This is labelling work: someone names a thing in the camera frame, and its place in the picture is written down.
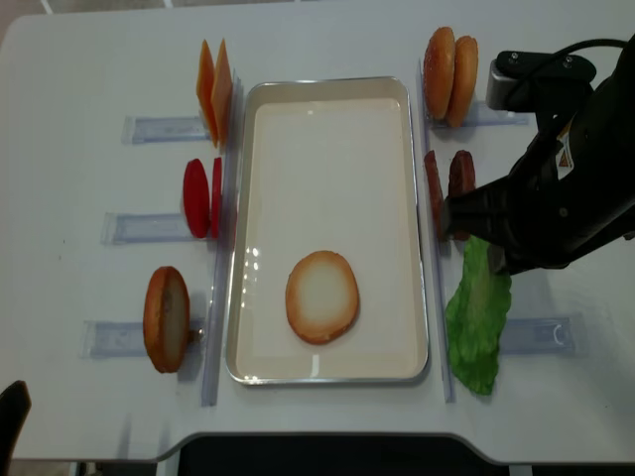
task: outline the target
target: bread bun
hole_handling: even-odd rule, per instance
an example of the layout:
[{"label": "bread bun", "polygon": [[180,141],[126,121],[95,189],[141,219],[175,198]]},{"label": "bread bun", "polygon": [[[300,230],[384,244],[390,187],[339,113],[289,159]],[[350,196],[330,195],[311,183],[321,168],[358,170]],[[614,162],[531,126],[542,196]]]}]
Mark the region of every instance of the bread bun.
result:
[{"label": "bread bun", "polygon": [[190,297],[177,269],[154,272],[143,312],[143,340],[155,368],[162,374],[181,367],[190,332]]},{"label": "bread bun", "polygon": [[454,81],[454,33],[442,27],[430,38],[424,58],[424,96],[433,118],[445,118]]},{"label": "bread bun", "polygon": [[472,101],[478,73],[478,43],[472,37],[456,40],[454,82],[445,120],[451,127],[462,124]]},{"label": "bread bun", "polygon": [[331,251],[311,253],[296,265],[285,301],[291,328],[310,344],[326,344],[346,332],[359,308],[355,276]]}]

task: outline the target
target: tomato slice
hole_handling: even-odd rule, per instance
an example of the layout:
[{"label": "tomato slice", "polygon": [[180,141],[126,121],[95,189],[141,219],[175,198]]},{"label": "tomato slice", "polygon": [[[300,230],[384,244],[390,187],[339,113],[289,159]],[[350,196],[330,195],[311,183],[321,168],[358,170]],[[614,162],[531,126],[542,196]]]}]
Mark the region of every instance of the tomato slice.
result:
[{"label": "tomato slice", "polygon": [[222,159],[214,159],[213,177],[211,178],[211,237],[218,238],[220,229],[220,205],[222,202]]},{"label": "tomato slice", "polygon": [[190,232],[196,238],[209,229],[209,182],[199,159],[188,163],[183,178],[183,207]]}]

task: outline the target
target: white tray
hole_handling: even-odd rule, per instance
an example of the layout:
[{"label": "white tray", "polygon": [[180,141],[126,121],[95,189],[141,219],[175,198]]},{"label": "white tray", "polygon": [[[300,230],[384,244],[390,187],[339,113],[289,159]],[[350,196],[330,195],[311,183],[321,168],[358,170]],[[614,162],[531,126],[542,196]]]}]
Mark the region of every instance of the white tray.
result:
[{"label": "white tray", "polygon": [[[428,360],[410,102],[391,77],[268,83],[247,98],[227,366],[251,385],[411,380]],[[285,287],[317,250],[359,288],[326,345],[291,329]]]}]

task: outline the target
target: lettuce leaf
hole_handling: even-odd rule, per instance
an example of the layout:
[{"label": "lettuce leaf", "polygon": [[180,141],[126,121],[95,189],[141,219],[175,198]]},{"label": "lettuce leaf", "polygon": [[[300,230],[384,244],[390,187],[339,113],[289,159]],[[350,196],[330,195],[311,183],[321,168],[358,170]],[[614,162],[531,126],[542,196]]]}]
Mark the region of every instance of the lettuce leaf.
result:
[{"label": "lettuce leaf", "polygon": [[472,392],[490,395],[498,374],[498,339],[512,304],[509,275],[493,275],[489,243],[472,236],[465,245],[463,276],[447,303],[449,365]]}]

